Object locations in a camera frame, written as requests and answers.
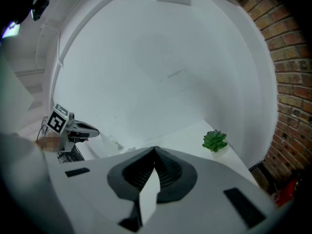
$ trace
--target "white panel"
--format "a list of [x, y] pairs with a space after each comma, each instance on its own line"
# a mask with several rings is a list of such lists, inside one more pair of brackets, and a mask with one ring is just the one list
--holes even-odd
[[[236, 25], [248, 45], [255, 63], [255, 70], [248, 68], [242, 76], [245, 79], [245, 87], [248, 87], [248, 89], [243, 90], [245, 94], [243, 152], [246, 154], [243, 161], [247, 167], [252, 167], [264, 159], [270, 147], [277, 122], [277, 85], [274, 65], [261, 32], [245, 10], [235, 0], [212, 1]], [[250, 87], [253, 87], [255, 82], [259, 83], [260, 88], [257, 97], [250, 93]]]
[[110, 3], [112, 0], [81, 0], [81, 2], [73, 9], [71, 14], [66, 18], [61, 28], [62, 37], [59, 38], [57, 47], [57, 58], [54, 60], [50, 58], [49, 63], [53, 64], [52, 69], [48, 71], [52, 75], [52, 79], [47, 83], [47, 89], [49, 92], [48, 105], [45, 108], [52, 108], [51, 98], [53, 97], [54, 88], [56, 80], [59, 74], [60, 66], [68, 49], [70, 48], [72, 42], [76, 38], [80, 30], [85, 26], [85, 24], [106, 4]]
[[38, 115], [36, 115], [34, 117], [25, 117], [25, 120], [22, 123], [22, 125], [20, 127], [20, 131], [18, 133], [20, 134], [20, 132], [23, 131], [29, 125], [32, 125], [32, 124], [37, 123], [37, 122], [41, 123], [43, 118], [44, 118], [43, 114], [38, 114]]
[[32, 95], [33, 94], [37, 94], [37, 93], [41, 93], [42, 92], [42, 85], [39, 83], [39, 84], [35, 84], [35, 85], [32, 85], [32, 86], [27, 86], [26, 89]]
[[14, 75], [0, 52], [0, 132], [16, 133], [33, 97]]
[[147, 180], [139, 194], [140, 213], [143, 225], [147, 223], [156, 210], [157, 194], [159, 192], [160, 181], [154, 168], [150, 178]]
[[98, 158], [97, 156], [95, 156], [89, 151], [85, 143], [83, 142], [76, 143], [76, 147], [78, 148], [79, 152], [83, 156], [84, 160], [91, 160], [91, 159]]
[[26, 116], [25, 116], [25, 119], [27, 119], [28, 121], [34, 121], [35, 119], [37, 118], [41, 118], [42, 115], [45, 115], [43, 113], [43, 107], [38, 107], [38, 108], [35, 108], [33, 110], [30, 110], [27, 112]]
[[28, 110], [33, 110], [39, 107], [42, 107], [42, 101], [34, 101], [33, 103], [31, 103], [30, 107], [28, 108]]
[[241, 62], [247, 46], [242, 39], [229, 42], [229, 30], [240, 39], [213, 3], [205, 12], [114, 0], [73, 42], [54, 101], [122, 146], [207, 119], [239, 151], [243, 115], [237, 68], [253, 64]]
[[[15, 58], [9, 59], [8, 62], [12, 67], [12, 69], [14, 70], [14, 72], [35, 70], [35, 58]], [[45, 68], [45, 59], [38, 58], [37, 68], [38, 69]]]
[[22, 84], [27, 87], [27, 86], [33, 86], [35, 84], [41, 83], [43, 74], [38, 74], [38, 75], [29, 75], [29, 76], [22, 76], [19, 77], [19, 80], [22, 82]]
[[24, 129], [20, 130], [19, 131], [19, 135], [22, 136], [22, 137], [29, 137], [31, 135], [34, 135], [34, 134], [38, 134], [39, 133], [39, 130], [41, 128], [41, 120], [25, 127]]

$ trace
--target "artificial plant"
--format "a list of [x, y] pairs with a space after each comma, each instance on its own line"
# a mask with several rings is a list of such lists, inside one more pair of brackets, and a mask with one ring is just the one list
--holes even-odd
[[203, 147], [216, 153], [219, 149], [222, 149], [228, 144], [224, 141], [225, 138], [226, 134], [221, 133], [221, 131], [214, 130], [208, 132], [207, 135], [204, 136]]

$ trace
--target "white curved wall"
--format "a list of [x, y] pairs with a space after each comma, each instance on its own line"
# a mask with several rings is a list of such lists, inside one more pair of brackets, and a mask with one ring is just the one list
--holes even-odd
[[[247, 140], [258, 138], [251, 127], [262, 114], [256, 65], [212, 0], [192, 6], [113, 0], [86, 23], [63, 63], [54, 101], [122, 146], [205, 119], [228, 134], [247, 166], [266, 153], [246, 149]], [[250, 151], [258, 155], [250, 158]]]

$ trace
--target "blurry skin-colored object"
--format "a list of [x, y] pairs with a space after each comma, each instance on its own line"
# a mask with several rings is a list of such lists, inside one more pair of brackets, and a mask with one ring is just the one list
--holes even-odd
[[55, 153], [60, 151], [60, 147], [64, 147], [66, 141], [68, 140], [61, 138], [57, 132], [48, 132], [47, 136], [41, 137], [35, 143], [37, 143], [41, 150], [48, 153]]

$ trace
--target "white plastic surface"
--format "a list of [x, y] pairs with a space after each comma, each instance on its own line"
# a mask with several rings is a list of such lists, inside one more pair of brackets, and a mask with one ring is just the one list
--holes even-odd
[[139, 194], [142, 224], [145, 225], [156, 210], [157, 194], [160, 192], [158, 174], [154, 168], [150, 178]]
[[33, 100], [0, 51], [0, 132], [17, 133]]
[[135, 146], [125, 147], [120, 152], [124, 153], [128, 150], [137, 150], [143, 147], [151, 146], [168, 148], [197, 157], [217, 161], [230, 167], [232, 170], [249, 180], [251, 183], [258, 186], [252, 174], [249, 172], [247, 167], [229, 144], [225, 148], [219, 150], [217, 153], [211, 152], [207, 148], [202, 147], [202, 144], [204, 143], [203, 138], [209, 131], [214, 131], [214, 129], [203, 120], [195, 125], [186, 127], [172, 134], [152, 139]]
[[[85, 19], [83, 11], [95, 6], [91, 1], [69, 17], [60, 52]], [[262, 50], [252, 55], [240, 30], [217, 0], [192, 0], [192, 6], [113, 0], [71, 44], [54, 101], [75, 108], [79, 119], [121, 146], [204, 119], [228, 134], [227, 141], [251, 167], [272, 137], [270, 131], [259, 135], [264, 109], [274, 112], [272, 96], [262, 94], [260, 85], [275, 81], [259, 80], [257, 68], [268, 67], [255, 65], [253, 56]], [[250, 145], [256, 142], [264, 144]]]

